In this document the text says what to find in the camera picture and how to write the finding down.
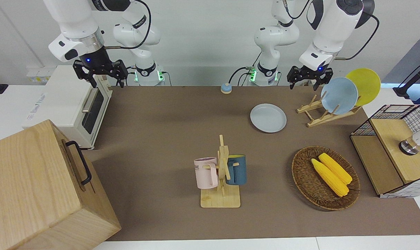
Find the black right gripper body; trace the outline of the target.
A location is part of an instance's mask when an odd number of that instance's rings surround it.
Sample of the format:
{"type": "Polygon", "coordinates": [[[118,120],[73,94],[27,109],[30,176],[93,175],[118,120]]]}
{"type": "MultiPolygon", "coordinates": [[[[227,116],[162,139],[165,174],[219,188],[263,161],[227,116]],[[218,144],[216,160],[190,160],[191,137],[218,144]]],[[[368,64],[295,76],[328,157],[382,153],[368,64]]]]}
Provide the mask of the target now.
{"type": "Polygon", "coordinates": [[[73,63],[73,69],[78,78],[92,78],[92,75],[108,75],[113,78],[128,77],[128,71],[123,61],[121,59],[111,61],[104,47],[79,58],[73,63]]]}

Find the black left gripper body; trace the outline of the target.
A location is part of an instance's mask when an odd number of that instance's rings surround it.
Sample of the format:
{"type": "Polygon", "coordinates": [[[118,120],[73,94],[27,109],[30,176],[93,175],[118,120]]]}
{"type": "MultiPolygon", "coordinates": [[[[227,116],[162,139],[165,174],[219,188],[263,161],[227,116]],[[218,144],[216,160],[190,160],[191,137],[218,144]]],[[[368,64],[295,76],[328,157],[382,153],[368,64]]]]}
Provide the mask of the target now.
{"type": "Polygon", "coordinates": [[[307,66],[302,66],[300,68],[297,66],[293,66],[287,74],[287,81],[289,82],[289,76],[298,76],[299,81],[316,80],[318,78],[321,78],[324,79],[325,84],[327,84],[333,76],[333,69],[328,68],[327,66],[329,65],[322,66],[321,68],[318,68],[316,70],[312,70],[307,66]]]}

